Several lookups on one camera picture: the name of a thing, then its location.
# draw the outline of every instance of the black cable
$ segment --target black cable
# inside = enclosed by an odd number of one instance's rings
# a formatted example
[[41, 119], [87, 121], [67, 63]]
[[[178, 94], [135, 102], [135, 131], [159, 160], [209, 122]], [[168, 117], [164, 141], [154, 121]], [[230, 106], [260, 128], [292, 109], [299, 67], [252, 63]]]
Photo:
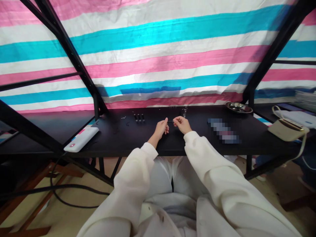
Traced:
[[106, 192], [101, 192], [98, 190], [95, 190], [93, 188], [90, 188], [88, 186], [85, 185], [80, 185], [80, 184], [62, 184], [62, 185], [53, 185], [53, 172], [57, 166], [58, 161], [60, 160], [60, 158], [57, 160], [57, 162], [55, 163], [55, 166], [52, 170], [51, 176], [50, 176], [50, 182], [51, 182], [51, 186], [48, 187], [43, 187], [43, 188], [36, 188], [36, 189], [31, 189], [31, 190], [25, 190], [25, 191], [19, 191], [19, 192], [11, 192], [11, 193], [4, 193], [4, 194], [0, 194], [0, 200], [8, 200], [8, 199], [12, 199], [12, 198], [16, 198], [19, 196], [26, 196], [29, 194], [35, 194], [35, 193], [41, 193], [41, 192], [46, 192], [46, 191], [52, 191], [55, 195], [55, 197], [62, 202], [65, 205], [71, 206], [71, 207], [78, 207], [78, 208], [97, 208], [98, 206], [94, 206], [94, 207], [86, 207], [86, 206], [77, 206], [77, 205], [72, 205], [69, 204], [65, 201], [63, 201], [55, 192], [55, 190], [57, 189], [63, 189], [63, 188], [78, 188], [78, 189], [85, 189], [88, 190], [90, 192], [96, 193], [96, 194], [101, 194], [101, 195], [110, 195], [109, 193]]
[[[53, 169], [52, 169], [52, 173], [51, 173], [51, 175], [50, 175], [50, 186], [51, 187], [56, 187], [56, 186], [54, 186], [54, 184], [53, 184], [53, 175], [54, 175], [54, 171], [55, 171], [55, 169], [56, 169], [56, 166], [57, 166], [57, 164], [58, 164], [58, 162], [59, 162], [59, 160], [61, 159], [61, 157], [59, 157], [58, 159], [57, 159], [57, 161], [56, 161], [56, 163], [55, 163], [55, 165], [54, 165], [54, 167], [53, 167]], [[76, 207], [76, 208], [86, 208], [86, 209], [92, 209], [92, 208], [97, 208], [98, 206], [78, 206], [78, 205], [73, 205], [73, 204], [70, 204], [70, 203], [67, 203], [67, 202], [65, 202], [64, 200], [62, 200], [58, 195], [57, 195], [57, 193], [56, 193], [56, 191], [55, 191], [55, 189], [52, 189], [52, 191], [53, 191], [53, 194], [54, 194], [54, 196], [61, 202], [61, 203], [63, 203], [63, 204], [65, 204], [65, 205], [67, 205], [67, 206], [71, 206], [71, 207]]]
[[29, 194], [41, 193], [41, 192], [52, 191], [52, 190], [63, 189], [63, 188], [79, 188], [79, 189], [88, 190], [96, 194], [110, 195], [109, 193], [101, 192], [93, 188], [90, 188], [88, 186], [84, 186], [80, 184], [62, 184], [62, 185], [56, 185], [52, 187], [48, 186], [48, 187], [43, 187], [43, 188], [36, 188], [36, 189], [31, 189], [31, 190], [0, 194], [0, 200], [1, 201], [8, 200], [8, 199], [16, 198], [19, 196], [26, 196]]

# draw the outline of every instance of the white pants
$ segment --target white pants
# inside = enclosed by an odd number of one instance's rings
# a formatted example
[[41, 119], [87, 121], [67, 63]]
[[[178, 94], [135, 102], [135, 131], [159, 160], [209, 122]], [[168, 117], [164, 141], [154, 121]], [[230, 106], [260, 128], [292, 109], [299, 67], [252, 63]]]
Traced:
[[177, 156], [172, 164], [165, 157], [160, 156], [157, 156], [154, 161], [146, 199], [157, 194], [172, 193], [172, 178], [174, 193], [187, 195], [195, 201], [199, 196], [208, 194], [187, 156]]

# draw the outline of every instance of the metal bowl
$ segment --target metal bowl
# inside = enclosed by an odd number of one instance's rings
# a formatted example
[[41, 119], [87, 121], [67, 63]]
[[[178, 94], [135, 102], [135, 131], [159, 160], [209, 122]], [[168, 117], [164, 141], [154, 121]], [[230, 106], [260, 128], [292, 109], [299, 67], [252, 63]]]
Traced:
[[253, 112], [252, 108], [237, 102], [227, 102], [225, 105], [230, 110], [239, 114], [249, 114]]

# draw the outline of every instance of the white sleeve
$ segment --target white sleeve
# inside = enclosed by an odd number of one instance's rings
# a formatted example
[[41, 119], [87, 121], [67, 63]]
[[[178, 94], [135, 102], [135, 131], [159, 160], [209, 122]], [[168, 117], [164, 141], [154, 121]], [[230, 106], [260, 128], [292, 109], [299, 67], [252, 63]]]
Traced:
[[130, 236], [138, 229], [142, 203], [149, 190], [150, 171], [156, 149], [145, 143], [142, 148], [134, 149], [114, 178], [114, 190], [95, 210], [80, 229], [77, 237]]
[[301, 236], [295, 227], [195, 131], [184, 136], [185, 152], [214, 204], [241, 236]]

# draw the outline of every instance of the striped tarp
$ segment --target striped tarp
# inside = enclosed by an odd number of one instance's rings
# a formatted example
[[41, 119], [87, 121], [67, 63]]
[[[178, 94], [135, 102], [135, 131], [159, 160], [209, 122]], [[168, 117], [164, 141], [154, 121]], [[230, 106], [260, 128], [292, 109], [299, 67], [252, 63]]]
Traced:
[[[240, 101], [292, 2], [51, 0], [108, 108]], [[303, 22], [282, 59], [316, 57], [314, 19]], [[0, 1], [0, 31], [0, 85], [75, 72], [55, 36], [20, 1]], [[273, 65], [256, 102], [313, 90], [315, 70]], [[20, 113], [93, 109], [78, 76], [0, 92], [0, 99]]]

